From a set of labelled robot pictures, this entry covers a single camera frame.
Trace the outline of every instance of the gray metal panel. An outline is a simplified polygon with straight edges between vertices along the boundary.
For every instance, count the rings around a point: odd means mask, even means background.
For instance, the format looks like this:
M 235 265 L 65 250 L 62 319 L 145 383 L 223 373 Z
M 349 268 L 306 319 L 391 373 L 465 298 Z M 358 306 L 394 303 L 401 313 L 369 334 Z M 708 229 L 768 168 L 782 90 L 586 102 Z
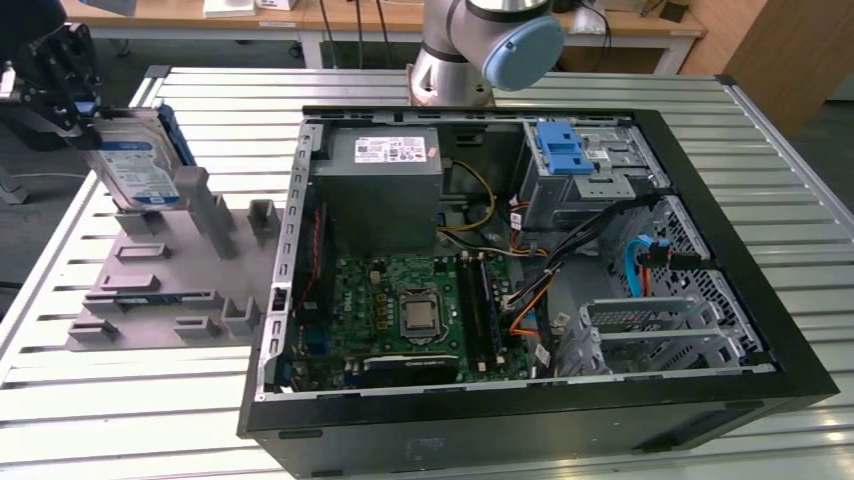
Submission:
M 166 101 L 178 110 L 198 161 L 211 171 L 211 190 L 226 192 L 233 208 L 246 208 L 255 192 L 273 192 L 265 197 L 282 205 L 303 105 L 407 101 L 402 72 L 175 68 L 165 84 L 161 98 L 165 92 L 197 90 L 194 96 Z M 275 87 L 265 94 L 279 96 L 262 98 L 246 91 L 253 98 L 198 96 L 227 95 L 231 86 L 254 85 Z M 294 94 L 307 85 L 310 98 Z M 377 96 L 351 98 L 353 90 L 334 85 Z M 653 100 L 652 93 L 669 100 Z M 690 452 L 423 472 L 421 477 L 480 473 L 490 479 L 552 479 L 596 472 L 597 478 L 614 480 L 684 480 L 854 475 L 852 225 L 822 206 L 830 204 L 817 196 L 824 195 L 822 186 L 809 175 L 793 173 L 804 169 L 792 153 L 756 137 L 752 127 L 760 118 L 752 114 L 752 119 L 746 107 L 725 94 L 710 78 L 569 74 L 550 76 L 528 92 L 500 93 L 498 98 L 504 106 L 662 111 L 694 165 L 716 184 L 713 193 L 842 394 L 806 411 L 762 419 Z M 712 133 L 694 127 L 710 127 Z M 734 141 L 726 140 L 728 134 Z M 12 340 L 8 347 L 3 344 L 0 360 L 3 478 L 290 478 L 257 444 L 234 435 L 249 348 L 93 353 L 63 349 L 71 319 L 118 232 L 115 220 L 105 216 L 115 211 L 105 193 L 90 179 L 0 324 L 0 339 Z

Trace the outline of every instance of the table leg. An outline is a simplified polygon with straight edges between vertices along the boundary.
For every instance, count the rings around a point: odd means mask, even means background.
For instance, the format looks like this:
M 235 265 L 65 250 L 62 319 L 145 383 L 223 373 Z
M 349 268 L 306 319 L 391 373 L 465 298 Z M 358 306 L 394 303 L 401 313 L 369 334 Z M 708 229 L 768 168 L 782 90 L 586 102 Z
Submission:
M 321 43 L 323 43 L 323 32 L 303 31 L 299 35 L 299 41 L 303 44 L 303 57 L 306 57 L 306 68 L 323 68 L 323 52 Z
M 672 38 L 672 44 L 656 66 L 656 75 L 678 75 L 694 45 L 694 37 Z

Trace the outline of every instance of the blue cable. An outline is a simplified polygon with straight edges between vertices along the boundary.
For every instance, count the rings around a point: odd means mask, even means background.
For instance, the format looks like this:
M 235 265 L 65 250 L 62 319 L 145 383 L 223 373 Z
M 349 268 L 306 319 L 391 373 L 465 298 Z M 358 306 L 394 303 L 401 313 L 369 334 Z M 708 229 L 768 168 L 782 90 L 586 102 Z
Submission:
M 668 246 L 670 244 L 669 240 L 660 240 L 660 245 Z M 629 245 L 626 245 L 626 255 L 625 255 L 625 264 L 626 264 L 626 282 L 629 283 L 629 291 L 632 292 L 633 297 L 644 296 L 644 288 L 641 287 L 641 282 L 638 282 L 638 275 L 636 274 L 636 248 L 646 247 L 650 248 L 653 246 L 653 237 L 649 235 L 638 235 L 632 239 Z

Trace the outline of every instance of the desk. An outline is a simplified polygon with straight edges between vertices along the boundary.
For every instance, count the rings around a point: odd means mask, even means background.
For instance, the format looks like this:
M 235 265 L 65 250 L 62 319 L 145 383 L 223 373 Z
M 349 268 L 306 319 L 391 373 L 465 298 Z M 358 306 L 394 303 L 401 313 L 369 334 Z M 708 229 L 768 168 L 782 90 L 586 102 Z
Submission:
M 383 2 L 386 26 L 393 42 L 421 43 L 422 7 L 405 5 L 413 0 Z M 211 18 L 202 15 L 203 0 L 139 0 L 137 17 L 127 18 L 63 0 L 74 22 L 90 25 L 93 35 L 102 38 L 207 39 L 207 40 L 299 40 L 303 43 L 307 68 L 323 68 L 321 43 L 326 38 L 319 0 L 302 0 L 293 11 L 262 10 L 254 17 Z M 355 41 L 355 3 L 326 0 L 333 39 Z M 374 0 L 362 0 L 365 40 L 383 40 L 379 13 Z M 656 68 L 657 74 L 677 74 L 694 40 L 706 28 L 688 14 L 682 23 L 661 18 L 642 18 L 629 12 L 608 12 L 616 48 L 660 48 L 665 50 Z M 558 15 L 570 29 L 574 16 Z M 602 35 L 568 35 L 565 45 L 601 47 Z
M 285 206 L 302 107 L 406 105 L 406 75 L 174 68 L 145 80 L 133 105 L 159 100 L 229 205 L 263 197 Z M 419 478 L 850 478 L 854 219 L 740 89 L 712 77 L 553 74 L 528 90 L 497 92 L 497 103 L 661 111 L 842 393 L 692 451 Z M 287 480 L 258 444 L 235 436 L 250 347 L 66 351 L 119 232 L 115 211 L 90 175 L 0 323 L 0 476 Z

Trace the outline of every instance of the power supply label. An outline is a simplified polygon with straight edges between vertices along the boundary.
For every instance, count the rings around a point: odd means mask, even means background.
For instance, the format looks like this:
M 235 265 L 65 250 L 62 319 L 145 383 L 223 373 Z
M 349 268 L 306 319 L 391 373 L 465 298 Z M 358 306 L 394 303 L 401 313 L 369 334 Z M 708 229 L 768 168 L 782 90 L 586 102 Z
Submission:
M 146 205 L 178 203 L 181 196 L 170 174 L 155 164 L 149 142 L 105 142 L 101 154 L 125 195 Z
M 425 137 L 361 137 L 357 163 L 426 162 Z

